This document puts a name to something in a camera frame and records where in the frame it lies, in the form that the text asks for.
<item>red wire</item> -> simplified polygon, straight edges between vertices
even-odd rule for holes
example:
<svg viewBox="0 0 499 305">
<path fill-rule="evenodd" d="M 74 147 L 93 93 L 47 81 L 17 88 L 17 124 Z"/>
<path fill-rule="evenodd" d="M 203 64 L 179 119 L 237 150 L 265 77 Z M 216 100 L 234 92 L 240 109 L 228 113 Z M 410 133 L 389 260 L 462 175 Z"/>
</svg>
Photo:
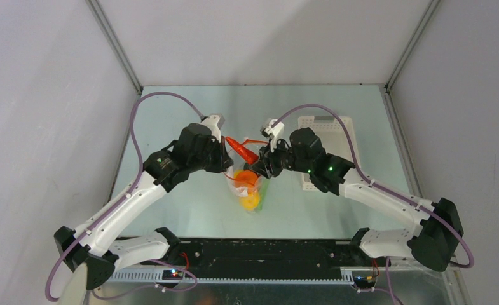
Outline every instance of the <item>red wire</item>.
<svg viewBox="0 0 499 305">
<path fill-rule="evenodd" d="M 183 258 L 186 259 L 186 270 L 188 270 L 189 269 L 189 257 L 188 257 L 188 255 L 185 252 L 182 252 L 182 254 L 180 254 L 180 256 L 182 256 Z"/>
<path fill-rule="evenodd" d="M 380 270 L 378 269 L 378 264 L 376 263 L 376 259 L 373 259 L 373 265 L 374 265 L 374 267 L 376 267 L 376 275 L 375 276 L 379 276 Z"/>
</svg>

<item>metal frame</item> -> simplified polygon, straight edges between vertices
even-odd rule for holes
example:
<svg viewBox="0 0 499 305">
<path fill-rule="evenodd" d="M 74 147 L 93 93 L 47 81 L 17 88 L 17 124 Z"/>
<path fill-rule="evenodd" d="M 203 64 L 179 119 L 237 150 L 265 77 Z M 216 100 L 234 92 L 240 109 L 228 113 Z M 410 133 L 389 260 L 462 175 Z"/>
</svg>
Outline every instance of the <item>metal frame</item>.
<svg viewBox="0 0 499 305">
<path fill-rule="evenodd" d="M 120 44 L 120 41 L 116 37 L 113 28 L 111 24 L 109 23 L 105 12 L 103 11 L 101 4 L 99 3 L 99 0 L 85 0 L 88 6 L 90 7 L 91 12 L 93 13 L 94 17 L 96 18 L 96 21 L 98 22 L 98 25 L 100 26 L 102 32 L 104 33 L 107 42 L 113 49 L 114 54 L 116 55 L 116 58 L 118 59 L 120 65 L 122 66 L 124 72 L 128 76 L 128 79 L 132 83 L 133 87 L 135 88 L 135 91 L 137 92 L 138 95 L 142 93 L 142 85 L 137 78 L 137 75 L 135 71 L 133 70 L 133 67 L 124 52 L 122 45 Z M 422 34 L 424 33 L 425 29 L 427 28 L 427 25 L 431 21 L 431 19 L 434 17 L 435 12 L 438 10 L 441 0 L 431 0 L 425 9 L 425 12 L 423 13 L 423 16 L 416 26 L 413 35 L 411 36 L 410 40 L 408 41 L 408 44 L 406 45 L 404 51 L 402 52 L 399 61 L 393 68 L 393 72 L 390 75 L 390 78 L 386 82 L 386 84 L 379 85 L 380 90 L 381 90 L 381 95 L 382 99 L 385 105 L 386 112 L 388 114 L 388 119 L 389 122 L 392 126 L 392 131 L 393 131 L 393 137 L 395 139 L 395 144 L 397 146 L 397 149 L 399 150 L 399 154 L 401 157 L 401 163 L 403 166 L 403 169 L 406 173 L 407 177 L 407 183 L 409 190 L 412 194 L 416 196 L 423 197 L 423 191 L 421 189 L 420 181 L 418 176 L 416 175 L 415 171 L 415 165 L 411 156 L 410 149 L 407 144 L 407 139 L 405 136 L 405 133 L 403 129 L 401 128 L 399 116 L 397 114 L 397 110 L 393 104 L 392 97 L 390 95 L 390 90 L 393 88 L 394 84 L 396 83 L 400 73 L 402 72 L 406 62 L 408 61 L 409 57 L 411 56 L 413 50 L 415 49 L 416 45 L 419 43 L 420 38 Z M 121 151 L 121 156 L 123 155 L 125 145 Z M 412 267 L 408 266 L 397 266 L 395 268 L 390 268 L 392 270 L 395 269 L 412 269 Z M 365 270 L 367 268 L 346 268 L 349 270 Z M 470 300 L 470 297 L 468 296 L 468 292 L 461 274 L 460 269 L 458 268 L 448 268 L 448 270 L 444 273 L 442 273 L 442 280 L 447 283 L 446 290 L 448 291 L 449 295 L 449 300 L 452 305 L 459 305 L 459 304 L 471 304 L 472 301 Z"/>
<path fill-rule="evenodd" d="M 101 28 L 101 31 L 103 34 L 105 34 L 105 38 L 107 39 L 107 42 L 113 48 L 113 52 L 116 55 L 116 58 L 120 62 L 120 65 L 122 66 L 122 69 L 124 69 L 124 72 L 128 76 L 129 80 L 131 81 L 133 87 L 135 88 L 135 91 L 137 94 L 141 94 L 142 92 L 142 85 L 137 78 L 137 75 L 135 71 L 133 70 L 133 67 L 131 66 L 131 63 L 124 52 L 124 49 L 122 48 L 122 45 L 120 44 L 120 41 L 118 41 L 118 38 L 116 37 L 116 34 L 113 31 L 113 27 L 111 26 L 111 23 L 105 16 L 105 12 L 103 11 L 103 8 L 101 7 L 101 4 L 99 3 L 98 0 L 85 0 L 86 3 L 88 4 L 88 7 L 90 8 L 90 11 L 96 18 L 96 21 L 98 22 L 99 27 Z"/>
<path fill-rule="evenodd" d="M 384 101 L 384 106 L 386 112 L 388 113 L 388 118 L 392 126 L 393 138 L 395 139 L 395 144 L 399 150 L 399 155 L 401 158 L 401 163 L 406 174 L 408 188 L 410 192 L 414 195 L 423 197 L 423 190 L 420 185 L 420 180 L 416 175 L 414 161 L 411 157 L 410 148 L 405 136 L 403 129 L 401 128 L 401 123 L 399 116 L 397 115 L 397 110 L 393 105 L 393 100 L 390 92 L 387 90 L 387 85 L 381 85 L 380 92 L 382 94 L 382 100 Z M 461 273 L 461 269 L 452 268 L 451 266 L 442 273 L 442 279 L 449 286 L 446 287 L 448 291 L 449 301 L 452 305 L 462 305 L 472 304 L 466 284 Z"/>
<path fill-rule="evenodd" d="M 418 44 L 421 35 L 423 34 L 425 29 L 427 28 L 428 23 L 433 18 L 434 14 L 437 11 L 441 2 L 442 2 L 441 0 L 431 0 L 431 2 L 429 2 L 429 5 L 425 9 L 425 12 L 423 12 L 423 16 L 421 17 L 421 20 L 418 23 L 418 26 L 414 30 L 412 37 L 410 37 L 408 44 L 406 44 L 406 48 L 402 52 L 402 54 L 399 58 L 399 61 L 395 65 L 395 68 L 393 68 L 393 72 L 392 72 L 392 75 L 390 76 L 390 79 L 386 83 L 386 88 L 388 88 L 388 90 L 394 86 L 394 84 L 397 81 L 397 78 L 399 77 L 399 74 L 401 73 L 405 63 L 407 62 L 408 58 L 412 54 L 414 47 Z"/>
</svg>

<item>green object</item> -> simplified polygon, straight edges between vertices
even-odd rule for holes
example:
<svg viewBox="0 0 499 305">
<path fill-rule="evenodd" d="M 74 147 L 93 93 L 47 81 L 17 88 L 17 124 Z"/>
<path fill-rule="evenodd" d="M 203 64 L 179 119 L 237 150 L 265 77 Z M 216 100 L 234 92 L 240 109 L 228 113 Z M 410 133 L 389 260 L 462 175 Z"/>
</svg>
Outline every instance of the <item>green object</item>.
<svg viewBox="0 0 499 305">
<path fill-rule="evenodd" d="M 264 179 L 261 189 L 259 190 L 259 195 L 261 195 L 261 201 L 259 202 L 259 205 L 255 208 L 255 211 L 260 211 L 263 209 L 264 197 L 266 197 L 266 192 L 268 190 L 269 183 L 270 180 Z"/>
</svg>

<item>gray wall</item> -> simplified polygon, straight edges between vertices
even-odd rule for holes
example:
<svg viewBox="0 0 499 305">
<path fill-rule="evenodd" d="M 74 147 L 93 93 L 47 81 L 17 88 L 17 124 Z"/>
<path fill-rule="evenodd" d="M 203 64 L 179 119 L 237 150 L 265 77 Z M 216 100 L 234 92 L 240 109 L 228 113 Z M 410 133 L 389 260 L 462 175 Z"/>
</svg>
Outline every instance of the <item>gray wall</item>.
<svg viewBox="0 0 499 305">
<path fill-rule="evenodd" d="M 53 233 L 106 202 L 134 100 L 84 1 L 0 1 L 0 304 L 50 304 Z"/>
<path fill-rule="evenodd" d="M 458 205 L 474 304 L 499 304 L 499 1 L 443 1 L 392 97 L 425 195 Z"/>
</svg>

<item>black joint housing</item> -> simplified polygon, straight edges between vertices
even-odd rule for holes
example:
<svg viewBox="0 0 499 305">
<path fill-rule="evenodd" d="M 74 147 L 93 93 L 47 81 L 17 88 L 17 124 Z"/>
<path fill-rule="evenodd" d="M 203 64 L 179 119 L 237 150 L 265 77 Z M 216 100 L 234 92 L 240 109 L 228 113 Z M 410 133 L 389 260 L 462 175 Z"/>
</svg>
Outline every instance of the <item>black joint housing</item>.
<svg viewBox="0 0 499 305">
<path fill-rule="evenodd" d="M 433 212 L 463 236 L 463 226 L 453 202 L 441 198 Z M 459 241 L 432 216 L 421 225 L 423 229 L 420 235 L 409 240 L 407 245 L 412 249 L 412 255 L 418 262 L 431 270 L 443 272 L 455 253 Z"/>
<path fill-rule="evenodd" d="M 55 233 L 55 243 L 60 255 L 75 241 L 75 230 L 68 227 L 61 227 Z M 89 253 L 89 246 L 77 244 L 64 259 L 66 266 L 74 272 L 77 267 L 86 263 L 88 273 L 86 275 L 86 289 L 92 290 L 103 285 L 114 273 L 114 262 L 118 255 L 107 251 L 102 257 Z"/>
</svg>

